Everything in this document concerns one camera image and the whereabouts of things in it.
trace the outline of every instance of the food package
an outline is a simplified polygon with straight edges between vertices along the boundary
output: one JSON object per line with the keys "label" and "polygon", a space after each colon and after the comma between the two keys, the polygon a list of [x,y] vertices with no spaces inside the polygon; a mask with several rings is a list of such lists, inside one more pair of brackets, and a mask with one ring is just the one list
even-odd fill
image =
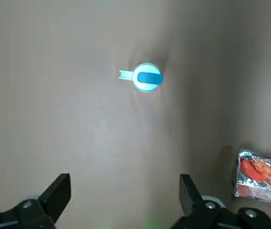
{"label": "food package", "polygon": [[271,159],[240,150],[236,170],[234,196],[271,202]]}

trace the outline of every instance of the screw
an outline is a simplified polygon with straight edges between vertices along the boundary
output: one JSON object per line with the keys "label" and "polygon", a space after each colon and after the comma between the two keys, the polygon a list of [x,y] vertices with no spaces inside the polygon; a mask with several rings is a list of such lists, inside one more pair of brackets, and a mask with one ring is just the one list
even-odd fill
{"label": "screw", "polygon": [[206,202],[205,206],[208,207],[209,209],[214,209],[216,208],[216,205],[212,202]]}
{"label": "screw", "polygon": [[253,210],[246,210],[245,211],[245,214],[248,216],[248,217],[251,217],[251,218],[256,218],[257,214],[253,211]]}
{"label": "screw", "polygon": [[31,201],[27,201],[24,205],[23,205],[23,208],[28,208],[31,206]]}

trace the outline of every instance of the foil wrapper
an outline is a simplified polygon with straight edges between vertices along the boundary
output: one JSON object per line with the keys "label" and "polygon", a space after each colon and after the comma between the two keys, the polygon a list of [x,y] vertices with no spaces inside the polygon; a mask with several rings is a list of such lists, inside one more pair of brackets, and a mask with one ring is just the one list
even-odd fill
{"label": "foil wrapper", "polygon": [[[262,165],[258,170],[257,162]],[[250,150],[240,150],[235,167],[234,196],[271,202],[271,170],[265,165],[271,168],[271,159],[258,156]]]}

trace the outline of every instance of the blue plastic object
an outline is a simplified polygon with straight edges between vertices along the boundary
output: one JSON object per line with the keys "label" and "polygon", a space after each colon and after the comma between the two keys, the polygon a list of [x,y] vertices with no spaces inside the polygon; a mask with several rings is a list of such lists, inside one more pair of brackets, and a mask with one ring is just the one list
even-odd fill
{"label": "blue plastic object", "polygon": [[133,72],[120,71],[119,78],[133,81],[141,92],[152,92],[163,82],[160,70],[152,63],[142,63]]}

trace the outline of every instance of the light blue plastic piece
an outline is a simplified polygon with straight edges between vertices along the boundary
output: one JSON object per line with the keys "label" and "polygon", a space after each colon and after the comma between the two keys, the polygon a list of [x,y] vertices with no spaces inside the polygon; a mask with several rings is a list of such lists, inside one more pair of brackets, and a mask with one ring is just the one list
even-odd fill
{"label": "light blue plastic piece", "polygon": [[133,72],[120,71],[119,78],[131,80],[141,92],[152,92],[163,82],[160,70],[152,63],[142,63]]}

